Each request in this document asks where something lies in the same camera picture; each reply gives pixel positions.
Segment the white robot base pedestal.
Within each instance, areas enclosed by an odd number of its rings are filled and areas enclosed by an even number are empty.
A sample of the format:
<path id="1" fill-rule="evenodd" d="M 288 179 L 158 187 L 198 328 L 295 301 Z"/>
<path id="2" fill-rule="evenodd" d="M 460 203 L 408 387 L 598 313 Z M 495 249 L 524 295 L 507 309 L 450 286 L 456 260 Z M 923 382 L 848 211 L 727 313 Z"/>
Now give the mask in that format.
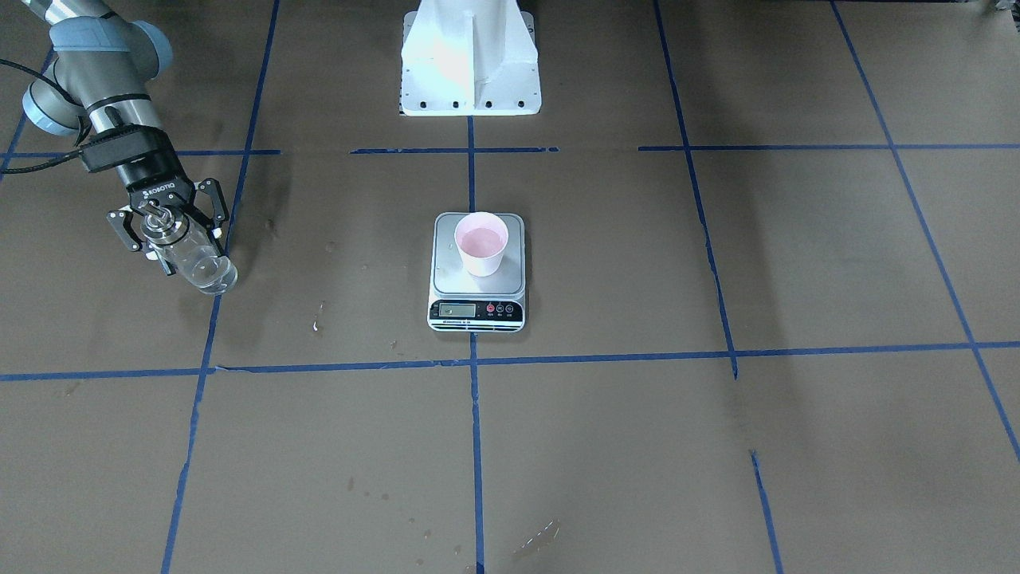
<path id="1" fill-rule="evenodd" d="M 403 18 L 405 116 L 530 116 L 542 109 L 536 19 L 517 1 L 422 1 Z"/>

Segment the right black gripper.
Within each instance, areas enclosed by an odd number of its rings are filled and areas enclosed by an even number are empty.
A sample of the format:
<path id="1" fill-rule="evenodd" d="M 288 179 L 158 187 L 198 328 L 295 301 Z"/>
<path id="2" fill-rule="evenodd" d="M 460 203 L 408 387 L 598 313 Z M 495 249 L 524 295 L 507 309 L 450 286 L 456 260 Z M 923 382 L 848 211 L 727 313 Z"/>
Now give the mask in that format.
<path id="1" fill-rule="evenodd" d="M 225 240 L 230 211 L 222 186 L 214 178 L 192 182 L 178 156 L 144 156 L 128 161 L 120 166 L 120 178 L 128 190 L 128 207 L 107 212 L 107 222 L 128 250 L 158 262 L 164 275 L 174 276 L 176 268 L 157 254 L 147 239 L 138 234 L 134 226 L 137 207 L 150 201 L 155 201 L 158 206 L 176 207 L 189 214 L 212 241 Z M 200 196 L 208 200 L 211 214 L 199 206 Z"/>

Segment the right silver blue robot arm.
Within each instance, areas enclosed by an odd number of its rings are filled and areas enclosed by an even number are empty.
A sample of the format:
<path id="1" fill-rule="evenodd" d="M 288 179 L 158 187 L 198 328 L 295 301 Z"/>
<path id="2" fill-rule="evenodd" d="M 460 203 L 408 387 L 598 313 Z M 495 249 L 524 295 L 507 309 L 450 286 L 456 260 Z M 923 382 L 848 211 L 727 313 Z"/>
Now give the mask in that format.
<path id="1" fill-rule="evenodd" d="M 158 262 L 201 292 L 223 294 L 237 268 L 220 246 L 230 221 L 216 179 L 193 181 L 147 91 L 174 60 L 167 36 L 125 21 L 102 1 L 29 1 L 49 27 L 54 62 L 26 88 L 32 124 L 76 138 L 61 161 L 88 173 L 116 171 L 128 204 L 106 215 L 131 252 Z"/>

